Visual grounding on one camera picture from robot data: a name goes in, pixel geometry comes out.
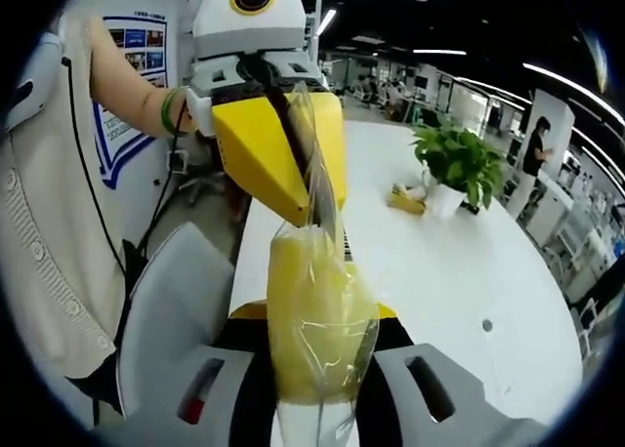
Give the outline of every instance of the yellow object in bag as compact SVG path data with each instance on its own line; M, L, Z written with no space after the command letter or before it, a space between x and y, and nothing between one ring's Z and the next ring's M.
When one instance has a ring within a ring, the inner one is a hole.
M281 401L357 396L377 339L378 306L341 251L316 225L278 233L271 243L268 323Z

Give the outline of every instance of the office desk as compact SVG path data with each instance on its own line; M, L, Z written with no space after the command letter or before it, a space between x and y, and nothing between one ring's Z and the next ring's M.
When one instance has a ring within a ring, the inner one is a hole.
M497 202L446 222L387 207L393 183L420 178L412 132L346 122L346 136L343 218L365 282L415 344L434 345L482 380L490 404L510 417L551 423L578 389L582 363L562 293L538 252ZM270 242L280 225L253 202L230 311L265 298ZM493 324L490 333L484 319Z

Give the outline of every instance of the black cable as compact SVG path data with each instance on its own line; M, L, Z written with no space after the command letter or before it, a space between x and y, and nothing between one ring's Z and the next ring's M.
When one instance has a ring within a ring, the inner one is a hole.
M87 180L87 185L89 186L89 191L91 192L91 197L94 200L94 205L96 206L96 211L98 211L98 218L100 218L100 224L102 225L102 229L104 231L104 235L106 236L106 242L108 242L108 246L110 247L110 251L115 257L115 261L119 264L119 268L123 273L124 277L126 277L126 268L124 267L115 246L113 245L113 241L110 238L110 234L108 233L108 229L106 228L106 223L104 221L104 215L102 213L102 209L100 208L100 203L98 202L98 198L96 197L96 191L94 190L94 185L91 182L91 177L89 176L89 170L87 169L87 162L85 161L85 154L82 150L82 144L80 142L80 136L78 134L78 123L76 121L76 102L74 100L74 80L73 80L73 72L71 68L71 60L68 57L62 58L62 65L67 67L67 83L69 85L69 108L71 110L71 125L74 131L74 139L76 140L76 147L78 148L78 155L80 156L80 163L82 164L82 170L85 173L85 179Z
M158 212L160 207L165 199L165 194L167 193L167 187L174 177L174 163L172 162L172 157L176 153L176 148L178 147L178 138L180 137L180 126L183 123L183 116L187 111L187 99L183 102L183 106L180 109L180 113L178 114L178 121L176 122L176 130L174 131L174 140L172 141L172 148L169 153L169 170L167 172L167 180L163 185L163 190L160 192L160 196L158 197L158 201L156 202L156 208L154 208L154 214L152 215L152 219L149 222L149 226L147 227L146 234L140 242L140 252L144 254L144 257L147 256L147 244L149 242L149 237L154 232L156 228L156 219L158 218Z

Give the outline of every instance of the poster on wall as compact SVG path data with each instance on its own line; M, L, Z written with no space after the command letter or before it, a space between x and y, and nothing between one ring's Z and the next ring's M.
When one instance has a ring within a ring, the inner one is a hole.
M165 17L136 12L133 16L104 17L104 22L128 63L154 86L167 87ZM94 102L93 106L100 172L104 184L116 189L124 165L150 145L154 138L135 130L98 103Z

